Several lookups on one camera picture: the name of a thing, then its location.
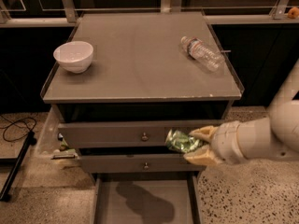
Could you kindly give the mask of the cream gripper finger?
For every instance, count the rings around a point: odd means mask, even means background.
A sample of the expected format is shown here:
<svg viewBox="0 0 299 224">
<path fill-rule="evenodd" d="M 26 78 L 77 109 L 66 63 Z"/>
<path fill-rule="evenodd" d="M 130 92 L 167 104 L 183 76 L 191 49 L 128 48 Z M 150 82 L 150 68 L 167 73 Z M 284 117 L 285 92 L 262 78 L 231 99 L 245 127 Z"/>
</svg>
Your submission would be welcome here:
<svg viewBox="0 0 299 224">
<path fill-rule="evenodd" d="M 184 154 L 183 157 L 187 162 L 194 165 L 209 166 L 223 163 L 223 160 L 215 154 L 210 145 L 199 147 L 193 152 Z"/>
<path fill-rule="evenodd" d="M 218 130 L 218 126 L 205 126 L 199 129 L 192 130 L 190 136 L 210 143 L 213 135 Z"/>
</svg>

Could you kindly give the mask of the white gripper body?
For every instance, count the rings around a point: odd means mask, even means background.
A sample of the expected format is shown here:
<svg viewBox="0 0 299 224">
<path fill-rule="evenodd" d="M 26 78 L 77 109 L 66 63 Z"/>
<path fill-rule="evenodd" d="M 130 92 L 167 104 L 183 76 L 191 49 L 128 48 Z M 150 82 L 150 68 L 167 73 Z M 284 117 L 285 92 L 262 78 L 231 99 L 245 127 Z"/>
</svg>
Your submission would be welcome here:
<svg viewBox="0 0 299 224">
<path fill-rule="evenodd" d="M 212 150 L 227 164 L 240 164 L 246 161 L 237 141 L 239 125 L 239 121 L 223 123 L 212 137 Z"/>
</svg>

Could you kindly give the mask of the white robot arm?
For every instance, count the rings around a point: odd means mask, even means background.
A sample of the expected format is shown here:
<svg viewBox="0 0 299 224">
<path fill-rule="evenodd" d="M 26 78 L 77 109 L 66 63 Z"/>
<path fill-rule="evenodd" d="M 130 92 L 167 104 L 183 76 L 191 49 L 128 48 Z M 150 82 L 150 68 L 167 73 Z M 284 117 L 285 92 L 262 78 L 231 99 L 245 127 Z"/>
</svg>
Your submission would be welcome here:
<svg viewBox="0 0 299 224">
<path fill-rule="evenodd" d="M 195 165 L 239 164 L 254 159 L 299 160 L 299 61 L 267 107 L 267 116 L 247 122 L 225 122 L 191 131 L 208 142 L 184 156 Z"/>
</svg>

